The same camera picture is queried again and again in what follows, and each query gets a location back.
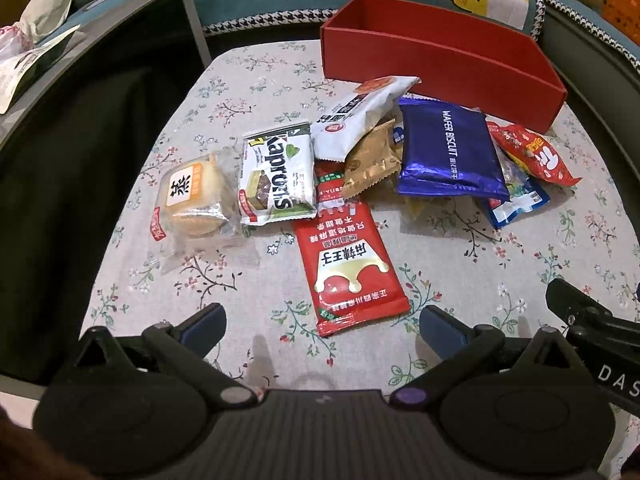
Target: kapro's snack package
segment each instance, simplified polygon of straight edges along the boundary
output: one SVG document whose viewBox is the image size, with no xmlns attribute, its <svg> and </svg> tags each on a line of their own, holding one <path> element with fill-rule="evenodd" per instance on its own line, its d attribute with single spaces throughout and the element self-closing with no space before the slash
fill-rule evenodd
<svg viewBox="0 0 640 480">
<path fill-rule="evenodd" d="M 238 190 L 243 224 L 316 216 L 309 126 L 288 124 L 245 136 Z"/>
</svg>

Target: black cloth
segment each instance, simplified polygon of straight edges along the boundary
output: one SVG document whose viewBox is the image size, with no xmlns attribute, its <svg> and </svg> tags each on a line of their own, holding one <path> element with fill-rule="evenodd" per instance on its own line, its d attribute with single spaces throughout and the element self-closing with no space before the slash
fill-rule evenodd
<svg viewBox="0 0 640 480">
<path fill-rule="evenodd" d="M 156 5 L 76 60 L 0 150 L 0 374 L 47 384 L 77 343 L 118 216 L 202 70 L 182 1 Z"/>
</svg>

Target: white snack package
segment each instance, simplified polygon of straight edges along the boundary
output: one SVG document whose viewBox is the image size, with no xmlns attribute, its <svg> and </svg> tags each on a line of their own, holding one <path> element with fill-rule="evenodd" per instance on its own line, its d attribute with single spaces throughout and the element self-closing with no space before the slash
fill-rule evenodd
<svg viewBox="0 0 640 480">
<path fill-rule="evenodd" d="M 390 75 L 357 86 L 311 125 L 316 158 L 344 162 L 351 149 L 387 114 L 396 99 L 420 82 Z"/>
<path fill-rule="evenodd" d="M 316 216 L 308 121 L 244 136 L 238 205 L 247 225 Z"/>
</svg>

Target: flower pattern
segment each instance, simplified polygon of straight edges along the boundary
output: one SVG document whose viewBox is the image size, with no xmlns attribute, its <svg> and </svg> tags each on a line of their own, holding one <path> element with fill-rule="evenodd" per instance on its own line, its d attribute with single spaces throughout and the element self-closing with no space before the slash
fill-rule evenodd
<svg viewBox="0 0 640 480">
<path fill-rule="evenodd" d="M 191 255 L 165 269 L 149 255 L 149 221 L 158 183 L 173 166 L 211 150 L 239 147 L 245 132 L 317 119 L 354 83 L 322 78 L 318 41 L 254 45 L 216 58 L 175 111 L 136 180 L 96 277 L 83 329 L 141 333 L 178 324 L 217 301 L 227 334 L 207 356 L 220 371 L 265 388 L 380 388 L 407 384 L 427 367 L 418 320 L 437 305 L 469 326 L 491 323 L 508 336 L 566 327 L 546 309 L 545 290 L 562 277 L 616 316 L 640 319 L 640 245 L 602 158 L 568 106 L 546 138 L 574 176 L 544 184 L 551 202 L 495 231 L 468 197 L 428 201 L 420 218 L 400 201 L 370 203 L 410 309 L 380 322 L 321 338 L 290 222 L 244 226 L 245 245 Z M 640 440 L 631 419 L 616 464 Z"/>
</svg>

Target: blue gripper pad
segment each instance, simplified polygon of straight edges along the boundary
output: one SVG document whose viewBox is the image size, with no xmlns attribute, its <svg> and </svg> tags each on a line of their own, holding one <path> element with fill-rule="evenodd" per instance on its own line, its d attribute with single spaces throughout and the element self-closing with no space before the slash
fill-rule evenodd
<svg viewBox="0 0 640 480">
<path fill-rule="evenodd" d="M 420 313 L 420 336 L 442 360 L 448 359 L 468 343 L 470 329 L 464 330 L 462 323 L 440 310 L 427 305 Z"/>
<path fill-rule="evenodd" d="M 176 329 L 178 342 L 204 359 L 225 335 L 225 309 L 219 303 L 212 303 Z"/>
</svg>

